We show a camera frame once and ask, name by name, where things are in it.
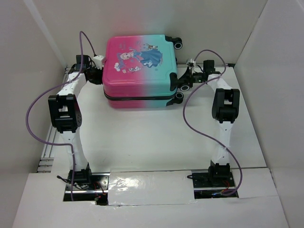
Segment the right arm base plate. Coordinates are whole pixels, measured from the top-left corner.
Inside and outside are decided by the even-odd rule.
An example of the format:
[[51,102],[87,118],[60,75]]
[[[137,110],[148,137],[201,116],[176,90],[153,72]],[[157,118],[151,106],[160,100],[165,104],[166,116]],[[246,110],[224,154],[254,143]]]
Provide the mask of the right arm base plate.
[[235,189],[233,174],[230,172],[228,178],[211,180],[207,172],[193,172],[187,175],[192,180],[194,188],[194,199],[219,199],[219,198],[238,198],[238,193],[225,196],[222,192],[231,192]]

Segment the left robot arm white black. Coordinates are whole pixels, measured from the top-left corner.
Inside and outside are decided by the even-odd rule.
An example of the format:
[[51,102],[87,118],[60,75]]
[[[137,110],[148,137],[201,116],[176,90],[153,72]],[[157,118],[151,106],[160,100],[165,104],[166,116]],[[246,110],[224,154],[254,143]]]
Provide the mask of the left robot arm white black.
[[102,55],[95,55],[93,58],[84,56],[84,64],[74,64],[68,72],[67,83],[56,95],[48,98],[51,123],[67,147],[70,162],[68,178],[64,182],[80,190],[92,188],[94,178],[81,144],[82,114],[77,97],[87,82],[102,84],[104,60]]

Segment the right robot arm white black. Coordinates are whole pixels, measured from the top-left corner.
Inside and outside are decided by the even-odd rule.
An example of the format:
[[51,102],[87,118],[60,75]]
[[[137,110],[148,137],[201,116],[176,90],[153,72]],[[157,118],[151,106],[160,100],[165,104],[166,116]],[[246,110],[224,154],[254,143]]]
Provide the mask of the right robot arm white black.
[[216,142],[217,149],[213,154],[210,166],[208,168],[207,181],[212,186],[218,186],[220,183],[229,183],[231,178],[230,159],[233,158],[236,164],[235,155],[230,150],[231,131],[234,122],[239,115],[240,91],[228,85],[222,78],[223,73],[215,70],[214,60],[205,60],[201,72],[195,72],[195,61],[192,59],[187,64],[187,69],[180,80],[185,83],[184,87],[191,88],[194,83],[208,85],[214,92],[214,99],[211,109],[212,118],[218,123],[219,138],[200,132],[192,127],[186,120],[186,105],[183,107],[183,119],[187,126],[194,132],[203,135]]

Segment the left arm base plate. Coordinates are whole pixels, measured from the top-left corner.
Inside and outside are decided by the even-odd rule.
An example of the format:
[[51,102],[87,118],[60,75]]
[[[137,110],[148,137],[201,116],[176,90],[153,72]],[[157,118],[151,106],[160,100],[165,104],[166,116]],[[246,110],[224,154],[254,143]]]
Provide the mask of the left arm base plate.
[[109,177],[110,173],[93,173],[91,183],[75,183],[72,187],[69,179],[57,176],[66,184],[63,201],[72,201],[71,189],[73,189],[73,201],[93,201],[99,206],[108,205]]

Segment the pink children's suitcase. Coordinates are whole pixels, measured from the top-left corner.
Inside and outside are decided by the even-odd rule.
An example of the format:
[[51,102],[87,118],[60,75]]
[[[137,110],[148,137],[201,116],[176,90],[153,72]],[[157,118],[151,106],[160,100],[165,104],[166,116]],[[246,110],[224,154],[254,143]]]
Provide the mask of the pink children's suitcase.
[[181,38],[166,35],[110,38],[102,76],[109,105],[130,109],[181,104],[175,57],[181,48]]

